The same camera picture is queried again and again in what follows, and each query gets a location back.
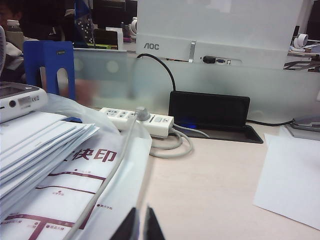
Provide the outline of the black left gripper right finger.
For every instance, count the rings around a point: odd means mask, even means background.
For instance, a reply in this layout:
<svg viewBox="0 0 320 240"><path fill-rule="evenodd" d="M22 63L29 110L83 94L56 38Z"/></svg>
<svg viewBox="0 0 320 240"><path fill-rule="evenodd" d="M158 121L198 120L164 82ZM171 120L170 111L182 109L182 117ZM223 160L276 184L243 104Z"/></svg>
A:
<svg viewBox="0 0 320 240"><path fill-rule="evenodd" d="M165 240L156 214L150 206L146 209L145 215L145 239L146 240Z"/></svg>

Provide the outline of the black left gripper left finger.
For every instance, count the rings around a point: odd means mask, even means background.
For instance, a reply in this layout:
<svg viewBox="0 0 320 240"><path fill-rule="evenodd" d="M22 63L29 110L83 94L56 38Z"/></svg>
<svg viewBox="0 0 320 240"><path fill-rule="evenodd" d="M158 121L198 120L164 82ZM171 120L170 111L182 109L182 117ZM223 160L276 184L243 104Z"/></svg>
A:
<svg viewBox="0 0 320 240"><path fill-rule="evenodd" d="M137 239L137 209L133 207L116 231L117 240Z"/></svg>

